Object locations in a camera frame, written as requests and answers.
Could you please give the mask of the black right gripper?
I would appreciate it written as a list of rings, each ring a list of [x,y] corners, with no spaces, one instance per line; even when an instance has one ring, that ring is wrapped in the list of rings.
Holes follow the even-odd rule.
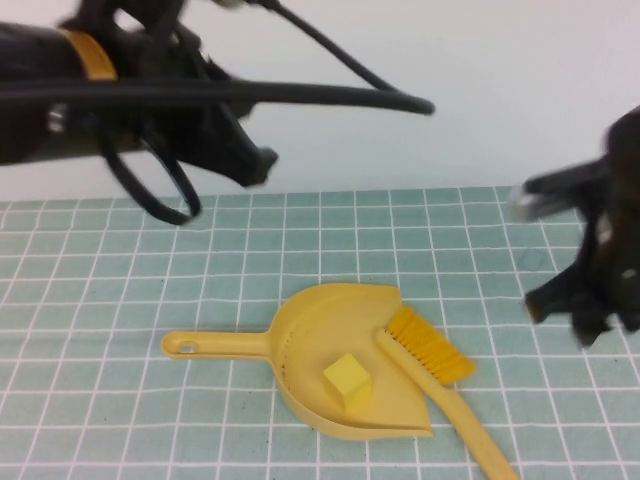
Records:
[[[559,278],[528,291],[524,303],[534,324],[564,315],[581,348],[612,330],[614,315],[626,331],[639,329],[639,218],[635,210],[608,211],[602,201],[582,200],[585,221],[573,261]]]

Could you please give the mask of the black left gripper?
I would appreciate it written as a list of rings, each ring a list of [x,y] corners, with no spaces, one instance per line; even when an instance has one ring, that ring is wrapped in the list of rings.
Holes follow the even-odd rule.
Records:
[[[176,27],[162,38],[138,27],[113,31],[113,62],[121,109],[131,113],[140,137],[158,141],[176,160],[226,177],[248,188],[264,183],[278,154],[259,147],[241,125],[241,104],[213,102],[208,86],[225,86],[234,78],[201,51],[191,30]]]

